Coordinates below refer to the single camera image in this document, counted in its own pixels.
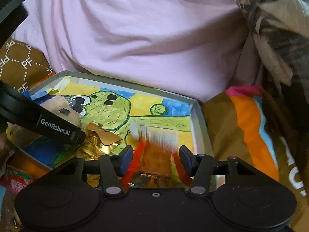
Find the gold foil snack packet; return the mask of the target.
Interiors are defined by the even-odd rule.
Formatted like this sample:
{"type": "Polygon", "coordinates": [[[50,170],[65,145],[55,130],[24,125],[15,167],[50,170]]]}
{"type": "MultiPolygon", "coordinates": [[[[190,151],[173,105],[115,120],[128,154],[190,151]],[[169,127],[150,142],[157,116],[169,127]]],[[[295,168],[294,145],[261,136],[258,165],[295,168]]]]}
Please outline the gold foil snack packet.
{"type": "Polygon", "coordinates": [[[103,155],[119,154],[126,142],[119,134],[99,126],[93,122],[82,125],[85,140],[76,146],[65,145],[64,149],[54,159],[56,167],[62,165],[73,157],[83,158],[86,161],[98,160],[103,155]]]}

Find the beige rice cracker bar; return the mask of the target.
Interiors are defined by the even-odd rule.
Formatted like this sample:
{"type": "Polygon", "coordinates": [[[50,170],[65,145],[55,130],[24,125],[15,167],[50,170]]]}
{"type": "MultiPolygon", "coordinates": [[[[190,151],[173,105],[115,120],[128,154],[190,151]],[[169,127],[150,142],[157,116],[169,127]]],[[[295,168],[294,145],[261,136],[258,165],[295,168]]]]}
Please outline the beige rice cracker bar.
{"type": "Polygon", "coordinates": [[[6,133],[8,140],[18,148],[26,148],[41,137],[40,134],[11,123],[8,123],[6,133]]]}

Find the red snack packet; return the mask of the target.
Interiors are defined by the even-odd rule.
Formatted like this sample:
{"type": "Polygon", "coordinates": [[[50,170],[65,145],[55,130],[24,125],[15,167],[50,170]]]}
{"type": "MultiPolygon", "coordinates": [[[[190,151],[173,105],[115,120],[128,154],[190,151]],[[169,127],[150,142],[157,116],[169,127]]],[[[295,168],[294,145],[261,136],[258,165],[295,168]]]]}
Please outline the red snack packet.
{"type": "Polygon", "coordinates": [[[187,188],[193,179],[180,160],[179,132],[133,122],[129,126],[136,142],[132,161],[121,178],[124,190],[129,188],[187,188]]]}

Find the round biscuit packet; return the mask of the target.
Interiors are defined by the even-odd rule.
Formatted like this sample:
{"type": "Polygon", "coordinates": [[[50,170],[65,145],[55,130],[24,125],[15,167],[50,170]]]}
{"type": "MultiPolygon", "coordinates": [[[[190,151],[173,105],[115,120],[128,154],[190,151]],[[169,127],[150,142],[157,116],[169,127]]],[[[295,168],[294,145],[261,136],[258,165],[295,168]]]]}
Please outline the round biscuit packet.
{"type": "Polygon", "coordinates": [[[69,106],[67,99],[61,95],[56,95],[40,104],[43,108],[63,118],[64,120],[81,127],[81,117],[79,113],[69,106]]]}

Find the quail egg packet red label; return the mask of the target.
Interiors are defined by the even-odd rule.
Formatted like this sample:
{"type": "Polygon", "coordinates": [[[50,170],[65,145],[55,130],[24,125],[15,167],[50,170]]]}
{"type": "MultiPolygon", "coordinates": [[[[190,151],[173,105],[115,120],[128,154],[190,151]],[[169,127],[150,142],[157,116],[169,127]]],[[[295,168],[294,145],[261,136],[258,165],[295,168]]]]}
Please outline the quail egg packet red label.
{"type": "Polygon", "coordinates": [[[11,165],[7,166],[5,174],[1,177],[1,186],[14,194],[18,194],[22,189],[33,182],[32,176],[11,165]]]}

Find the brown PF patterned pillow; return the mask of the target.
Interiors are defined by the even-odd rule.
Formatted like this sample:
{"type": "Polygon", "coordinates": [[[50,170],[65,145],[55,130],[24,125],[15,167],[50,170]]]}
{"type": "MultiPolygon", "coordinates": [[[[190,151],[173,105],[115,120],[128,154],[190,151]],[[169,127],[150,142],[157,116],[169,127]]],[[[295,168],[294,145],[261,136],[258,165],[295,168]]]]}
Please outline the brown PF patterned pillow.
{"type": "Polygon", "coordinates": [[[1,81],[20,93],[53,75],[44,54],[31,45],[10,37],[1,47],[1,81]]]}

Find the colourful cartoon monkey blanket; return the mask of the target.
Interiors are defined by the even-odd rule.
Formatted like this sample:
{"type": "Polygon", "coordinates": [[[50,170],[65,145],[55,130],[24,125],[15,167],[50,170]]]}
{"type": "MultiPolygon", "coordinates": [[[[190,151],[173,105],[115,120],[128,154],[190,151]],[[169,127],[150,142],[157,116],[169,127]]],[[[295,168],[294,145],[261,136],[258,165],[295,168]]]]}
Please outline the colourful cartoon monkey blanket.
{"type": "Polygon", "coordinates": [[[73,157],[45,165],[49,172],[17,195],[25,231],[308,231],[308,182],[292,154],[295,134],[261,87],[232,86],[200,105],[143,86],[109,85],[193,105],[192,153],[214,158],[209,194],[192,196],[189,186],[105,196],[99,159],[73,157]]]}

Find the grey tray with drawing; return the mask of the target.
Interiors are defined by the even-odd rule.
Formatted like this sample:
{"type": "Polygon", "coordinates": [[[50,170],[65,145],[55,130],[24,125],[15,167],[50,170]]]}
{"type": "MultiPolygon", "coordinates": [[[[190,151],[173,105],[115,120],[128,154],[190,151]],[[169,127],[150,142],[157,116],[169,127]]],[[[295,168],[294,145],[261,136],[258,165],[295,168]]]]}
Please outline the grey tray with drawing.
{"type": "MultiPolygon", "coordinates": [[[[129,134],[129,126],[133,122],[176,130],[179,132],[179,147],[186,146],[191,152],[197,151],[197,123],[191,103],[126,89],[118,90],[109,84],[68,76],[56,80],[50,87],[30,98],[42,104],[56,95],[67,99],[69,106],[79,113],[82,125],[93,122],[119,134],[126,146],[132,146],[133,151],[137,145],[129,134]]],[[[64,146],[41,136],[22,149],[44,165],[55,168],[54,159],[64,146]]]]}

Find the pink bed sheet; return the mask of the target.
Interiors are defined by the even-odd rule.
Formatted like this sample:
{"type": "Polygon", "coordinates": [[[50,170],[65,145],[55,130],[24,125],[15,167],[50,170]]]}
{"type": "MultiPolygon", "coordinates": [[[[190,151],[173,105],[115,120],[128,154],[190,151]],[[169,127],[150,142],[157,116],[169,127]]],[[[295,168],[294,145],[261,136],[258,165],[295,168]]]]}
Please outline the pink bed sheet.
{"type": "Polygon", "coordinates": [[[89,72],[206,102],[259,85],[262,66],[236,0],[26,0],[14,38],[55,72],[89,72]]]}

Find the clear bag of clothes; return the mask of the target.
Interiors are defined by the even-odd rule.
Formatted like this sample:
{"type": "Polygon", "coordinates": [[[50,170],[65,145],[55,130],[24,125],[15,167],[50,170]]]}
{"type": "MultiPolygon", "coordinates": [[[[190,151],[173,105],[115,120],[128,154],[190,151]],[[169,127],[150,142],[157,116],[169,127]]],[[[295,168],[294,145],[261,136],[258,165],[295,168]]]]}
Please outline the clear bag of clothes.
{"type": "Polygon", "coordinates": [[[294,129],[292,154],[308,182],[308,0],[236,0],[294,129]]]}

